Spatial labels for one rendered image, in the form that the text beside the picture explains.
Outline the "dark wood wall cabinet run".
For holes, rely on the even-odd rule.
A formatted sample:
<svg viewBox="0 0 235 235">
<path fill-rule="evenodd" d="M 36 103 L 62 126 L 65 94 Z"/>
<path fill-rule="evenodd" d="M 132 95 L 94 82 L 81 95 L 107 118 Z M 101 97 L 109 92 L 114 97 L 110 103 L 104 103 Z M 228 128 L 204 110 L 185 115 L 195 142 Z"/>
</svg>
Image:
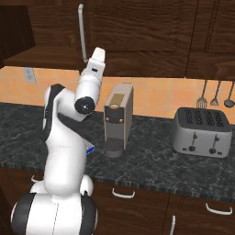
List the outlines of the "dark wood wall cabinet run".
<svg viewBox="0 0 235 235">
<path fill-rule="evenodd" d="M 235 0 L 199 0 L 188 78 L 235 81 Z"/>
</svg>

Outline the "dark wood base cabinet door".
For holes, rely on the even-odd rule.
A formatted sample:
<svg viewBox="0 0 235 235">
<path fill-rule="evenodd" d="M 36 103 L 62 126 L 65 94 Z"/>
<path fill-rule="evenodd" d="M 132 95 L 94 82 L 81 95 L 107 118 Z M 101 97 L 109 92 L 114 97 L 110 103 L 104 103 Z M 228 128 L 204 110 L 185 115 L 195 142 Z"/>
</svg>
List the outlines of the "dark wood base cabinet door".
<svg viewBox="0 0 235 235">
<path fill-rule="evenodd" d="M 183 212 L 167 214 L 162 235 L 170 235 L 173 217 L 173 235 L 235 235 L 233 216 L 202 216 Z"/>
</svg>

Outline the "grey coffee machine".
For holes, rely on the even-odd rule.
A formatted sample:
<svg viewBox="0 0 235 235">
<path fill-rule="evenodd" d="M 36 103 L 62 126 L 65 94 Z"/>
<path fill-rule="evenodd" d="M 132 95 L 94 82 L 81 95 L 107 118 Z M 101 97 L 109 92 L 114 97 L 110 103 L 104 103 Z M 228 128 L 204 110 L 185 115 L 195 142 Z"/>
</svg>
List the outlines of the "grey coffee machine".
<svg viewBox="0 0 235 235">
<path fill-rule="evenodd" d="M 133 115 L 132 84 L 115 84 L 104 103 L 105 155 L 121 156 L 127 148 Z"/>
</svg>

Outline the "white wall socket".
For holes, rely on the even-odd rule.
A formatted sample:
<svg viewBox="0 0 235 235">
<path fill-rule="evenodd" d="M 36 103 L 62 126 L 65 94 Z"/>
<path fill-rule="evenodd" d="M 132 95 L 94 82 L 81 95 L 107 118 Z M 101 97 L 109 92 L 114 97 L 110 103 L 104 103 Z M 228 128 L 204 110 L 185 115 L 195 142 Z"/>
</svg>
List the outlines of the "white wall socket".
<svg viewBox="0 0 235 235">
<path fill-rule="evenodd" d="M 26 79 L 27 83 L 35 83 L 36 82 L 35 74 L 34 74 L 34 71 L 31 67 L 24 67 L 23 72 L 24 72 L 25 79 Z"/>
</svg>

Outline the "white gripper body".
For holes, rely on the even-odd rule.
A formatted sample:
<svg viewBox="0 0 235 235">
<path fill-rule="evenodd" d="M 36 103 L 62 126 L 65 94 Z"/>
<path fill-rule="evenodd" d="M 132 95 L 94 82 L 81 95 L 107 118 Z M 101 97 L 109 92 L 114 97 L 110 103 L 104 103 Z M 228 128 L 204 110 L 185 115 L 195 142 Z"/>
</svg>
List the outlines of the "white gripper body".
<svg viewBox="0 0 235 235">
<path fill-rule="evenodd" d="M 89 62 L 95 63 L 104 63 L 106 59 L 106 51 L 102 48 L 96 47 L 93 51 L 92 56 L 89 59 Z"/>
</svg>

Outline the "hanging ladle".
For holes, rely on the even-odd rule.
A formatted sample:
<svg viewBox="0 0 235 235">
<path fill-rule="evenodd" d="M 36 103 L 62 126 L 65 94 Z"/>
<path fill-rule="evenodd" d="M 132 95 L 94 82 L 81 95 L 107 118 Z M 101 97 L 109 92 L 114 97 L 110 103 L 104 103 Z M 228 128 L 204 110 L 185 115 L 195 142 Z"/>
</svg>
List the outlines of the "hanging ladle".
<svg viewBox="0 0 235 235">
<path fill-rule="evenodd" d="M 228 108 L 232 108 L 235 106 L 235 102 L 230 99 L 234 84 L 235 84 L 235 82 L 232 83 L 231 88 L 229 90 L 229 97 L 224 101 L 224 106 L 228 107 Z"/>
</svg>

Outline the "silver four-slot toaster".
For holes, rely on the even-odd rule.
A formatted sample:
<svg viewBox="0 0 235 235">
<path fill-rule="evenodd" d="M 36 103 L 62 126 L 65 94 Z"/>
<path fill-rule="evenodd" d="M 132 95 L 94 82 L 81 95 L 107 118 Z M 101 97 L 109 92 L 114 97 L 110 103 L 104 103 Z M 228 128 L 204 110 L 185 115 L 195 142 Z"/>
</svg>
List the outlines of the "silver four-slot toaster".
<svg viewBox="0 0 235 235">
<path fill-rule="evenodd" d="M 232 128 L 220 110 L 180 107 L 174 115 L 170 140 L 177 152 L 226 158 L 231 138 Z"/>
</svg>

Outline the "hanging slotted spatula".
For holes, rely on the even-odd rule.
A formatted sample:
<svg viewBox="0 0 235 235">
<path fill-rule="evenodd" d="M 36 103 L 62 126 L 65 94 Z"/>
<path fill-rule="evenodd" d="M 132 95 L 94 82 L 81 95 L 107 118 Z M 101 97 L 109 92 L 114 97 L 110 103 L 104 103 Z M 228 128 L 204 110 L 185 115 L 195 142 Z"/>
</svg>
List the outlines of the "hanging slotted spatula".
<svg viewBox="0 0 235 235">
<path fill-rule="evenodd" d="M 207 88 L 207 81 L 204 81 L 202 95 L 196 101 L 197 108 L 206 108 L 207 107 L 207 100 L 204 98 L 206 88 Z"/>
</svg>

